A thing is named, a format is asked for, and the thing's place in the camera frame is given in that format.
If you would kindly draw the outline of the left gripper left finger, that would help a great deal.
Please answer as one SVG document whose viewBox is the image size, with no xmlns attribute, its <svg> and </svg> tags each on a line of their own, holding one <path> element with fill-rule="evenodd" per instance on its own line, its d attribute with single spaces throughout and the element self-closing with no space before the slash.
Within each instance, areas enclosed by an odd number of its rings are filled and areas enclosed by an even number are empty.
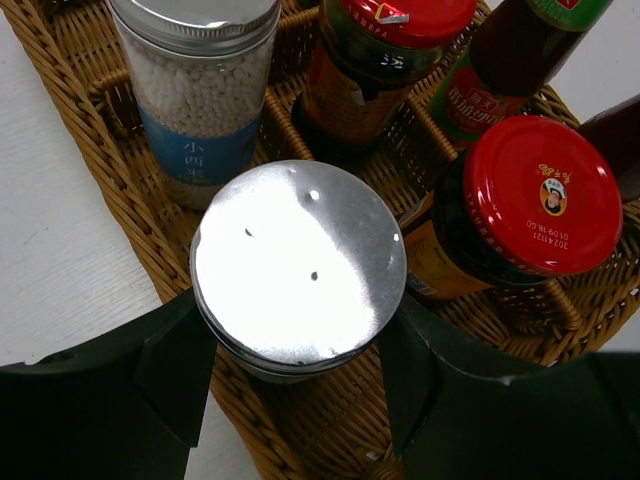
<svg viewBox="0 0 640 480">
<path fill-rule="evenodd" d="M 35 364 L 2 367 L 2 478 L 183 478 L 216 347 L 187 290 Z"/>
</svg>

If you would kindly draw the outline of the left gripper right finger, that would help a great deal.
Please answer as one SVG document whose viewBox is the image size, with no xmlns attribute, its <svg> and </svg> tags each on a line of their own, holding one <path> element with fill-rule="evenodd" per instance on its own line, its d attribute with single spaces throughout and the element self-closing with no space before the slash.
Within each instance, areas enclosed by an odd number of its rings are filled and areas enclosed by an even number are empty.
<svg viewBox="0 0 640 480">
<path fill-rule="evenodd" d="M 395 454 L 410 479 L 635 479 L 639 356 L 543 367 L 405 297 L 378 341 Z"/>
</svg>

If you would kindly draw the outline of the silver-lid spice jar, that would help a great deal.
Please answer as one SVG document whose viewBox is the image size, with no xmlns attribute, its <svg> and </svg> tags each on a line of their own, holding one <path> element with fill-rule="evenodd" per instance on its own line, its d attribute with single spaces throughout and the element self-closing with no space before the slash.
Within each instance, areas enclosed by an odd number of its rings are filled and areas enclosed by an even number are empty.
<svg viewBox="0 0 640 480">
<path fill-rule="evenodd" d="M 295 383 L 365 351 L 405 288 L 402 234 L 381 197 L 316 161 L 267 163 L 213 198 L 190 270 L 199 310 L 252 375 Z"/>
<path fill-rule="evenodd" d="M 253 157 L 282 4 L 116 0 L 109 8 L 165 191 L 202 211 Z"/>
</svg>

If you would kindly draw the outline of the red-lid sauce jar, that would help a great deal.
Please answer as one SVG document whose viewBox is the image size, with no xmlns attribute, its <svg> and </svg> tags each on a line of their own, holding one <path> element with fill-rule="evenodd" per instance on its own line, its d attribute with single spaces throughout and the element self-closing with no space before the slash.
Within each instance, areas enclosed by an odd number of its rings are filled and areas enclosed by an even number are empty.
<svg viewBox="0 0 640 480">
<path fill-rule="evenodd" d="M 469 25 L 474 1 L 323 1 L 320 36 L 291 111 L 312 155 L 353 164 Z"/>
<path fill-rule="evenodd" d="M 621 236 L 623 206 L 588 140 L 519 115 L 460 154 L 400 225 L 408 291 L 440 301 L 601 265 Z"/>
</svg>

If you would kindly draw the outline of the yellow-cap sauce bottle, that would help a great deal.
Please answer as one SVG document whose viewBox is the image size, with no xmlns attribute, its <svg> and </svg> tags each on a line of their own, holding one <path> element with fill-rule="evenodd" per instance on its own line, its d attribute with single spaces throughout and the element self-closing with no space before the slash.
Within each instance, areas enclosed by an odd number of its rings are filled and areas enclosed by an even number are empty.
<svg viewBox="0 0 640 480">
<path fill-rule="evenodd" d="M 608 0 L 502 2 L 475 31 L 427 112 L 456 150 L 514 116 L 564 66 Z"/>
</svg>

